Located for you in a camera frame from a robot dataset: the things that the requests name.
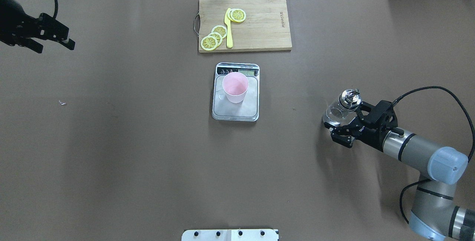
kitchen scale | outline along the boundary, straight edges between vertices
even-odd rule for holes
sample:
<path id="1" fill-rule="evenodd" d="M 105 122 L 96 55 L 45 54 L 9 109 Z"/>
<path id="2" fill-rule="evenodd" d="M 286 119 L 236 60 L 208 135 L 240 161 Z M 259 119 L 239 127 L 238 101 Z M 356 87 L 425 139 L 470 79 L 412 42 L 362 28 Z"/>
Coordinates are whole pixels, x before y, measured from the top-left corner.
<path id="1" fill-rule="evenodd" d="M 248 92 L 242 102 L 230 102 L 223 90 L 224 76 L 241 72 L 249 80 Z M 213 86 L 212 116 L 216 120 L 256 121 L 259 118 L 259 74 L 254 63 L 219 63 L 216 65 Z"/>

pink cup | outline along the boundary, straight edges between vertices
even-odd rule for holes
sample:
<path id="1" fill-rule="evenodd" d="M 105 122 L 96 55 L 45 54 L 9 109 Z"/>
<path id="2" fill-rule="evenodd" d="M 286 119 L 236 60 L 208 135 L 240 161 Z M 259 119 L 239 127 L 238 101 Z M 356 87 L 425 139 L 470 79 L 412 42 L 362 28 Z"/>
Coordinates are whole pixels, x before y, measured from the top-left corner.
<path id="1" fill-rule="evenodd" d="M 239 72 L 231 72 L 223 79 L 223 89 L 230 102 L 237 104 L 242 102 L 248 92 L 249 80 L 246 75 Z"/>

metal bracket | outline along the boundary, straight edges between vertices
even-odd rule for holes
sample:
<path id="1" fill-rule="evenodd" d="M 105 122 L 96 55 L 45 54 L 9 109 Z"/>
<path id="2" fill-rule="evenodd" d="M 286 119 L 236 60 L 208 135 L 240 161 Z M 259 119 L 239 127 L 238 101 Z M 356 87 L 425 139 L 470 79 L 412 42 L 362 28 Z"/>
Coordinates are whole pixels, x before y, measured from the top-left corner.
<path id="1" fill-rule="evenodd" d="M 186 230 L 181 241 L 279 241 L 278 229 Z"/>

metal plate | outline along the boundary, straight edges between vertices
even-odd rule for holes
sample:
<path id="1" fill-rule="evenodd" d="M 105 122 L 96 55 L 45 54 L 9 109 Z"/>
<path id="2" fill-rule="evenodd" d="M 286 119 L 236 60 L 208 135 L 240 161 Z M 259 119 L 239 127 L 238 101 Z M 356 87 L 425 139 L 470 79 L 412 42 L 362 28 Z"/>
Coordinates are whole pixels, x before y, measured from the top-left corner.
<path id="1" fill-rule="evenodd" d="M 278 241 L 277 229 L 186 230 L 181 241 Z"/>
<path id="2" fill-rule="evenodd" d="M 249 87 L 242 102 L 230 102 L 223 90 L 223 79 L 226 75 L 218 75 L 215 79 L 213 93 L 213 118 L 217 120 L 256 121 L 259 118 L 258 80 L 249 77 Z"/>

cutting board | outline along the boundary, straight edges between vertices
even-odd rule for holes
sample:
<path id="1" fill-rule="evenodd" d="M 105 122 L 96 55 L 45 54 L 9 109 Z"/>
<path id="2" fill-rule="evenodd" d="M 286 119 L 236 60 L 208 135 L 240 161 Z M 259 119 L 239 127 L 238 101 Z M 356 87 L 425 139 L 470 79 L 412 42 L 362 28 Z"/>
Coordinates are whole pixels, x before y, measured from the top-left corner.
<path id="1" fill-rule="evenodd" d="M 228 8 L 246 12 L 242 23 L 231 22 L 234 46 L 226 47 L 226 39 L 213 51 L 205 51 L 200 43 L 214 26 L 224 24 Z M 286 0 L 200 0 L 200 53 L 282 51 L 292 49 Z"/>

